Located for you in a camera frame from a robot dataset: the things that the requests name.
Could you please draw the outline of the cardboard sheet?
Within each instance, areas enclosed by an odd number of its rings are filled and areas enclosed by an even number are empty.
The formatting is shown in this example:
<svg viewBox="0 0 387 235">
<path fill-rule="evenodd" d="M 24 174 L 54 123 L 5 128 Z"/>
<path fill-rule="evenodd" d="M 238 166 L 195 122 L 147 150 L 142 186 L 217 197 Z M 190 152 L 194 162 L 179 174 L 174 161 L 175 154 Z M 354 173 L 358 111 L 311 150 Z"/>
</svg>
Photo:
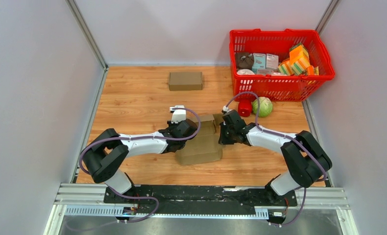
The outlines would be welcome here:
<svg viewBox="0 0 387 235">
<path fill-rule="evenodd" d="M 176 152 L 176 160 L 180 165 L 195 165 L 222 158 L 222 145 L 218 143 L 219 134 L 214 115 L 200 117 L 201 128 L 198 134 L 186 142 L 185 147 Z"/>
</svg>

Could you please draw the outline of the brown cardboard paper box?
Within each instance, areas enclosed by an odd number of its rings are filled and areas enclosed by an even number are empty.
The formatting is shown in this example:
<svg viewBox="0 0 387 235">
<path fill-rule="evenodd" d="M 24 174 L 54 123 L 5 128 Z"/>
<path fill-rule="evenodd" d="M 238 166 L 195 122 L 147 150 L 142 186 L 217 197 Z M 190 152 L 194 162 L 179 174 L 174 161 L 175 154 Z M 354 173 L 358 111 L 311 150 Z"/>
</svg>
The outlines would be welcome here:
<svg viewBox="0 0 387 235">
<path fill-rule="evenodd" d="M 170 91 L 196 91 L 203 89 L 202 72 L 170 72 Z"/>
</svg>

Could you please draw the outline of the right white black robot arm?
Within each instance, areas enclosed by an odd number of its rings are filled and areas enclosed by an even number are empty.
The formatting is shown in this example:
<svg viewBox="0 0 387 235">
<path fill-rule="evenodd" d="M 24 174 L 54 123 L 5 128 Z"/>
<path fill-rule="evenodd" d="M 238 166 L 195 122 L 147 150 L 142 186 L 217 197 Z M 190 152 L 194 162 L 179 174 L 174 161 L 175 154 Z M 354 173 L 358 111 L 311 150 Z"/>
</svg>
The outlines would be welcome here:
<svg viewBox="0 0 387 235">
<path fill-rule="evenodd" d="M 287 171 L 265 185 L 264 199 L 268 203 L 278 205 L 287 193 L 327 179 L 333 164 L 312 133 L 283 133 L 254 122 L 247 124 L 235 110 L 223 111 L 222 119 L 219 144 L 240 143 L 282 154 Z"/>
</svg>

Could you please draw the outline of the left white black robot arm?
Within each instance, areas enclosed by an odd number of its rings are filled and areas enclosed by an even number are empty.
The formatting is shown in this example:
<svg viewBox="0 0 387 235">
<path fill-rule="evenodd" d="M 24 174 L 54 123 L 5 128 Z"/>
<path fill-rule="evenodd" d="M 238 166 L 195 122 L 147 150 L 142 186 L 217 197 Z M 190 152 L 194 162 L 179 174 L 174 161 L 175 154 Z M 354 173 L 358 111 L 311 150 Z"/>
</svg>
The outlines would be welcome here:
<svg viewBox="0 0 387 235">
<path fill-rule="evenodd" d="M 109 128 L 82 150 L 79 164 L 86 166 L 87 174 L 95 183 L 105 183 L 117 192 L 122 202 L 130 203 L 136 191 L 127 174 L 119 170 L 125 158 L 176 152 L 194 138 L 199 128 L 200 125 L 190 119 L 170 123 L 166 129 L 146 135 L 119 134 Z"/>
</svg>

